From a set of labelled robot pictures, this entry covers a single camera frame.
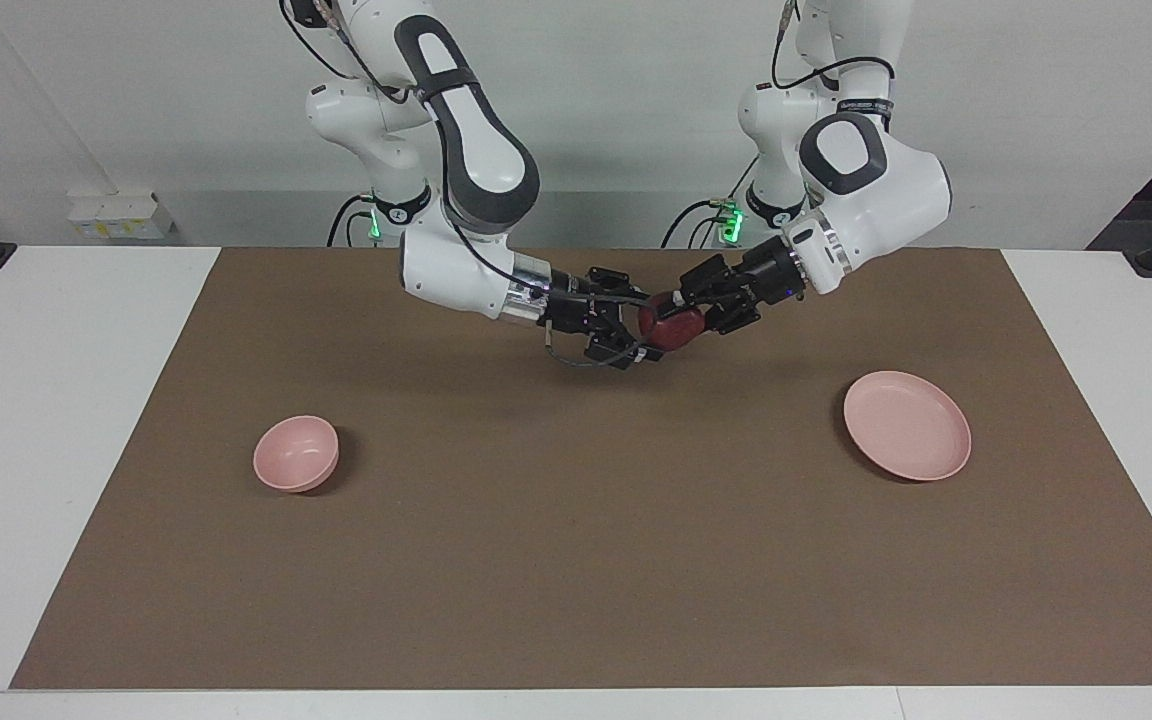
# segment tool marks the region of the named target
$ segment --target brown mat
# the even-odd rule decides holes
[[[1152,684],[1152,518],[1000,253],[902,251],[628,373],[396,264],[220,255],[14,687]],[[841,437],[878,369],[964,407],[957,478]],[[296,414],[344,439],[314,497],[250,468]]]

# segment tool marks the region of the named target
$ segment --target green indicator light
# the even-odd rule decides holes
[[[745,223],[745,213],[733,206],[728,206],[728,210],[732,212],[732,217],[728,217],[727,223],[723,225],[722,238],[727,245],[736,245],[740,242],[741,225]]]

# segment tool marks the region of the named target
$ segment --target pink bowl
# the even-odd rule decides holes
[[[266,486],[306,492],[321,486],[339,460],[340,441],[332,423],[302,415],[282,420],[260,438],[252,468]]]
[[[847,392],[847,430],[888,473],[929,483],[958,473],[972,456],[972,429],[941,388],[907,373],[873,373]]]

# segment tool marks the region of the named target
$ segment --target table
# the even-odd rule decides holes
[[[24,247],[0,272],[0,717],[1152,717],[1152,688],[8,694],[217,255]],[[1111,253],[1006,259],[1152,511],[1152,281]]]

